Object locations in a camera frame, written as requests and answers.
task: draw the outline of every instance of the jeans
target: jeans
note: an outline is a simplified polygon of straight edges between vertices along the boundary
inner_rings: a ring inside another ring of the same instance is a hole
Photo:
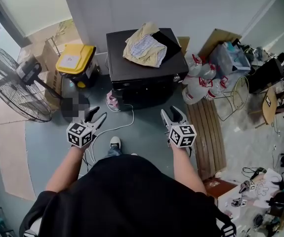
[[[123,155],[123,153],[121,152],[121,149],[118,146],[112,146],[109,151],[107,156],[105,156],[105,158],[108,157],[112,157],[112,156],[120,156]]]

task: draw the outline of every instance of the fan guard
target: fan guard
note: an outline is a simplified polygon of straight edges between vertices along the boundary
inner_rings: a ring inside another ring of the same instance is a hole
[[[39,88],[25,85],[16,73],[19,64],[0,48],[0,98],[23,117],[47,122],[51,108]]]

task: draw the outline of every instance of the yellow cloth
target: yellow cloth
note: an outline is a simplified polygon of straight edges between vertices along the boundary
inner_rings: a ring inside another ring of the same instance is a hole
[[[154,23],[152,22],[144,23],[143,26],[139,30],[137,30],[130,38],[128,38],[125,41],[126,47],[123,52],[123,57],[128,59],[129,61],[135,62],[140,65],[150,66],[150,67],[159,67],[161,61],[158,63],[158,53],[165,48],[167,49],[167,47],[162,44],[160,44],[160,46],[157,46],[156,44],[154,44],[148,47],[145,51],[143,51],[142,54],[138,56],[133,56],[131,54],[131,47],[134,44],[139,42],[145,36],[154,34],[158,31],[159,29]]]

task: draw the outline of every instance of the black shirt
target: black shirt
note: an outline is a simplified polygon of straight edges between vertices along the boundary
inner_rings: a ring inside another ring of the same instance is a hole
[[[213,200],[131,155],[105,158],[70,188],[39,196],[20,236],[42,217],[39,236],[221,236]]]

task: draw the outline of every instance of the black box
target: black box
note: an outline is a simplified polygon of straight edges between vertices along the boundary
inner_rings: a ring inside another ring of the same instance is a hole
[[[163,104],[189,71],[181,51],[162,62],[159,68],[142,66],[123,58],[125,41],[136,31],[107,34],[113,96],[117,98],[120,109],[123,109],[123,104],[131,104],[135,109]],[[178,44],[170,28],[161,28],[160,32]]]

